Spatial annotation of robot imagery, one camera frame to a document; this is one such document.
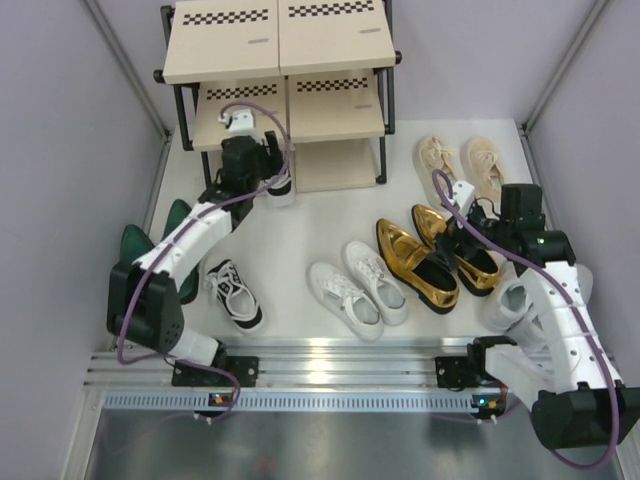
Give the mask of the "black white sneaker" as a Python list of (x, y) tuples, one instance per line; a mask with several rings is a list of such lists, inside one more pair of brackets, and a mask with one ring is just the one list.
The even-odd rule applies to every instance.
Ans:
[(295, 188), (290, 174), (281, 177), (266, 191), (267, 203), (271, 208), (283, 208), (291, 205), (295, 198)]
[(262, 327), (262, 308), (232, 260), (223, 260), (209, 270), (205, 275), (204, 286), (211, 291), (229, 319), (244, 335), (254, 334)]

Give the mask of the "white sneaker one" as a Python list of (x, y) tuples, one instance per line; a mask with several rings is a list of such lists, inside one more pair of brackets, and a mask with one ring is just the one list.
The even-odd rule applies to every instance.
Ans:
[(337, 267), (315, 262), (307, 271), (307, 282), (315, 299), (360, 340), (375, 342), (382, 336), (384, 326), (379, 309)]
[(351, 241), (343, 249), (343, 261), (386, 325), (399, 326), (408, 319), (406, 297), (380, 255), (363, 242)]

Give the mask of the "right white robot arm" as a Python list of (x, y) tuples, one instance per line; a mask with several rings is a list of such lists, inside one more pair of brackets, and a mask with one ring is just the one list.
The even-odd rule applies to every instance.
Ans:
[(549, 450), (619, 445), (639, 419), (639, 390), (624, 384), (602, 349), (570, 242), (546, 227), (541, 188), (503, 186), (496, 218), (485, 217), (468, 182), (437, 192), (452, 214), (446, 233), (455, 244), (494, 251), (514, 266), (553, 368), (547, 373), (507, 336), (486, 336), (467, 347), (470, 379), (506, 385), (529, 410), (536, 436)]

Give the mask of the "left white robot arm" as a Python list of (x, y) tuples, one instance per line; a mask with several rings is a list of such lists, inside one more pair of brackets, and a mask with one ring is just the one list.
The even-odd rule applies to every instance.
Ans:
[(238, 388), (224, 344), (186, 325), (179, 290), (203, 257), (251, 212), (254, 198), (285, 176), (288, 164), (273, 131), (261, 140), (232, 136), (221, 146), (215, 180), (186, 217), (147, 253), (112, 267), (106, 325), (117, 338), (123, 365), (137, 361), (124, 353), (126, 342), (133, 342), (147, 349), (147, 358), (170, 358), (206, 385), (227, 379)]

